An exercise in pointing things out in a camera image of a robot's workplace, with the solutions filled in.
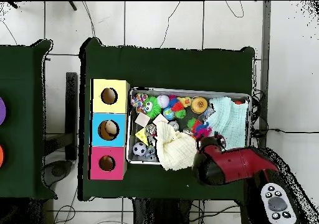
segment metal tray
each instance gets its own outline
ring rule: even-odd
[[[128,96],[128,101],[131,102],[132,96],[135,96],[137,93],[146,93],[147,95],[159,96],[160,94],[164,95],[176,95],[179,97],[196,97],[201,96],[207,100],[213,98],[220,98],[227,96],[232,100],[241,100],[245,99],[248,101],[247,117],[246,117],[246,146],[250,145],[250,116],[252,110],[252,99],[248,94],[243,93],[224,93],[224,92],[213,92],[213,91],[196,91],[196,90],[170,90],[165,88],[131,88]],[[126,134],[126,159],[131,164],[152,164],[160,165],[160,162],[157,158],[148,159],[143,156],[136,156],[133,154],[133,146],[140,140],[135,136],[135,134],[143,129],[142,126],[136,124],[134,120],[136,119],[138,113],[131,106],[131,103],[128,105],[128,125],[127,125],[127,134]],[[179,119],[179,130],[182,131],[183,128],[187,126],[187,121],[191,118],[197,118],[199,115],[193,113],[191,107],[186,108],[186,116],[183,119]]]

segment green tablecloth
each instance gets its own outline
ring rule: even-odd
[[[244,201],[242,180],[222,186],[202,186],[192,176],[191,168],[165,171],[161,166],[128,164],[123,180],[88,180],[90,79],[126,80],[131,87],[251,94],[253,48],[231,51],[104,47],[98,39],[92,38],[83,43],[80,58],[79,133],[80,145],[84,145],[83,149],[79,149],[80,195],[84,198],[153,197]]]
[[[7,116],[0,126],[5,159],[0,167],[0,197],[53,198],[42,183],[42,63],[52,42],[0,45],[0,97]]]

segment towel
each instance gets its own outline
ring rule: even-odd
[[[226,149],[245,146],[246,114],[248,102],[237,105],[229,97],[209,100],[215,113],[210,115],[206,122],[212,128],[210,136],[217,131],[226,140]]]
[[[156,154],[165,170],[191,167],[197,152],[196,141],[186,133],[174,131],[163,121],[156,125]]]

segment blue box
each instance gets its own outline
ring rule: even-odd
[[[104,140],[98,134],[98,127],[102,121],[114,121],[119,128],[118,135],[112,140]],[[115,146],[125,145],[126,114],[93,113],[92,118],[92,146]]]

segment white remote control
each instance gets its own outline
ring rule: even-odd
[[[295,224],[296,214],[281,186],[268,183],[263,186],[260,194],[271,224]]]

